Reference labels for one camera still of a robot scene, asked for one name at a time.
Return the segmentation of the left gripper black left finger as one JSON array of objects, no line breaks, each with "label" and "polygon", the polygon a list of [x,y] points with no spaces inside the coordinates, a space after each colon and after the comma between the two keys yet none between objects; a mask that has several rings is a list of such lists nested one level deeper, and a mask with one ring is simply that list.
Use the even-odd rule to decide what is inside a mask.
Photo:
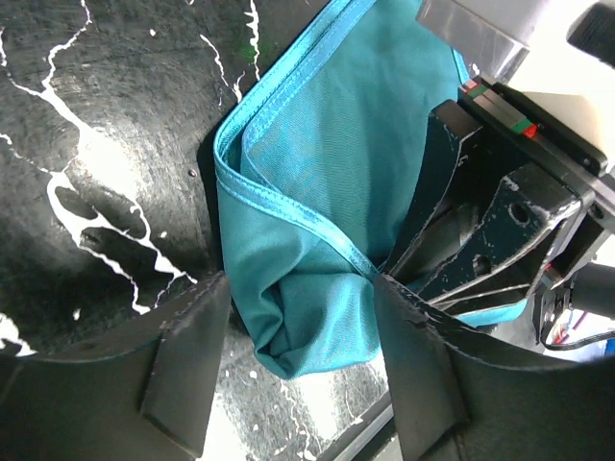
[{"label": "left gripper black left finger", "polygon": [[2,458],[200,457],[230,308],[217,273],[64,352],[3,356]]}]

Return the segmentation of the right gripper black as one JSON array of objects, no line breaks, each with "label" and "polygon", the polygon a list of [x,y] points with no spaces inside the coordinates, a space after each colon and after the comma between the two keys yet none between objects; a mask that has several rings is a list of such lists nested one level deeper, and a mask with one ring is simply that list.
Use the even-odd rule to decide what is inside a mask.
[{"label": "right gripper black", "polygon": [[595,223],[600,236],[614,232],[614,179],[606,173],[605,154],[537,97],[476,77],[459,88],[458,102],[539,166],[526,164],[502,177],[479,226],[456,253],[476,213],[463,209],[458,193],[448,196],[481,124],[452,100],[436,107],[386,272],[428,274],[456,253],[437,267],[418,291],[420,298],[433,307],[513,305],[535,287],[561,227],[577,214],[549,263],[561,280],[599,245],[578,229],[583,220]]}]

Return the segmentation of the teal cloth napkin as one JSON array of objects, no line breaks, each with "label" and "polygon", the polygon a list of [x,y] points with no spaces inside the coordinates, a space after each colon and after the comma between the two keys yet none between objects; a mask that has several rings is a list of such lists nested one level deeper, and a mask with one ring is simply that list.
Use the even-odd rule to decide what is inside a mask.
[{"label": "teal cloth napkin", "polygon": [[257,360],[293,379],[372,360],[373,279],[467,79],[416,1],[332,1],[218,130],[222,256]]}]

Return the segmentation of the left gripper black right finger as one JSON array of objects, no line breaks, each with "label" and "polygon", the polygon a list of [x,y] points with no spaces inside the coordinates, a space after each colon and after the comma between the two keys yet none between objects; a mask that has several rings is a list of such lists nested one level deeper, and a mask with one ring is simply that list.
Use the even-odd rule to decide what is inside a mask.
[{"label": "left gripper black right finger", "polygon": [[381,349],[406,460],[610,460],[614,361],[531,352],[374,284]]}]

